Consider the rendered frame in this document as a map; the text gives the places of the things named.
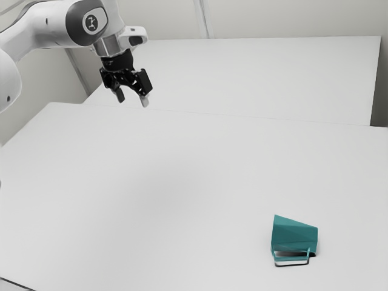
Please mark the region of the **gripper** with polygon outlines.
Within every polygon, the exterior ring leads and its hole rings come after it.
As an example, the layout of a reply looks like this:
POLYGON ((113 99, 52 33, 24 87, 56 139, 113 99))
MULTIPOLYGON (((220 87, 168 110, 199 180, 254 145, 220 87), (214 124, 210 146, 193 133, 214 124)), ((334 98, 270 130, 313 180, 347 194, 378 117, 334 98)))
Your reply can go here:
POLYGON ((129 87, 139 96, 143 107, 149 105, 149 93, 153 90, 152 83, 145 69, 135 71, 131 50, 115 56, 101 57, 102 67, 99 69, 105 88, 115 94, 119 103, 125 101, 121 85, 129 87))

